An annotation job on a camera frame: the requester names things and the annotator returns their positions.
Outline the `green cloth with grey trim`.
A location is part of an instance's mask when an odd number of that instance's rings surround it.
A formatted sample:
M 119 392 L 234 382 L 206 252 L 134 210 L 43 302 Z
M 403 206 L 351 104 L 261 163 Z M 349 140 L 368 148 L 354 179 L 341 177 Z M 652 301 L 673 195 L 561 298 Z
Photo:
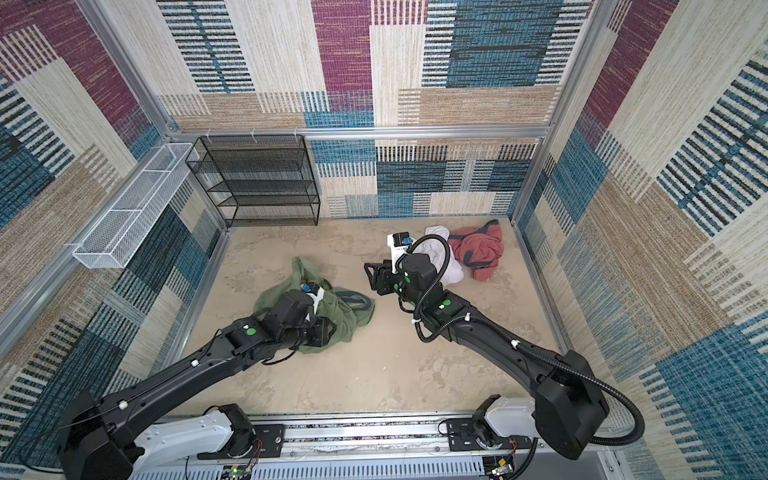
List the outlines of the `green cloth with grey trim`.
M 303 257 L 295 257 L 292 260 L 291 274 L 278 285 L 265 290 L 256 300 L 254 310 L 273 307 L 283 293 L 299 289 L 302 284 L 308 282 L 324 289 L 317 314 L 329 318 L 336 325 L 336 330 L 326 346 L 302 346 L 299 348 L 302 354 L 318 354 L 336 344 L 349 343 L 358 328 L 370 323 L 375 311 L 373 299 L 357 291 L 334 287 L 323 277 L 316 265 Z

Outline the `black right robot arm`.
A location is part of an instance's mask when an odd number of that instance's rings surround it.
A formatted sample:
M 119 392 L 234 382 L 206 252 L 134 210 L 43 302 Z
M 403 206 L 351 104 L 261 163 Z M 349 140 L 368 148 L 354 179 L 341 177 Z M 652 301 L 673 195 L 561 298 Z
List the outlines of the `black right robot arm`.
M 462 345 L 501 369 L 534 399 L 531 417 L 538 436 L 560 455 L 576 460 L 590 443 L 605 445 L 598 430 L 610 408 L 585 357 L 542 348 L 503 328 L 463 297 L 433 284 L 437 271 L 424 254 L 408 256 L 404 271 L 393 263 L 366 263 L 370 287 L 395 294 L 424 343 L 444 339 Z

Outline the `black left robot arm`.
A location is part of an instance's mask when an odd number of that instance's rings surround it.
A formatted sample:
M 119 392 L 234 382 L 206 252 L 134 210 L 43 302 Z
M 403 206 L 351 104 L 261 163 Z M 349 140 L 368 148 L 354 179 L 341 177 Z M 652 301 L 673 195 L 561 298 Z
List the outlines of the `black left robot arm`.
M 290 290 L 274 307 L 235 320 L 189 356 L 133 386 L 99 399 L 82 392 L 65 410 L 56 436 L 64 477 L 129 479 L 199 453 L 248 455 L 255 434 L 234 405 L 187 420 L 159 420 L 206 388 L 258 363 L 272 363 L 280 350 L 327 345 L 336 326 L 318 306 L 318 296 Z

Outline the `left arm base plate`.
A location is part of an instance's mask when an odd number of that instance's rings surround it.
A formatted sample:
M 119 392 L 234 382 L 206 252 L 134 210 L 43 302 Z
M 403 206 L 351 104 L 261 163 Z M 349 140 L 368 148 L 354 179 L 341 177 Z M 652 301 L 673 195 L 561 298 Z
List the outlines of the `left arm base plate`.
M 257 424 L 247 433 L 234 433 L 225 446 L 212 453 L 199 453 L 197 460 L 233 460 L 279 458 L 283 449 L 285 424 Z

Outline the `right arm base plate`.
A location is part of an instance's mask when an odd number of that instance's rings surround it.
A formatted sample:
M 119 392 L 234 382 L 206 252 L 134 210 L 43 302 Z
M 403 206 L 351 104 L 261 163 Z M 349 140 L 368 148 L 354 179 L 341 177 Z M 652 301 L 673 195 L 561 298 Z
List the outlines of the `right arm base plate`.
M 437 430 L 447 438 L 451 452 L 506 451 L 529 449 L 533 445 L 529 437 L 499 436 L 484 421 L 470 417 L 443 419 L 438 423 Z

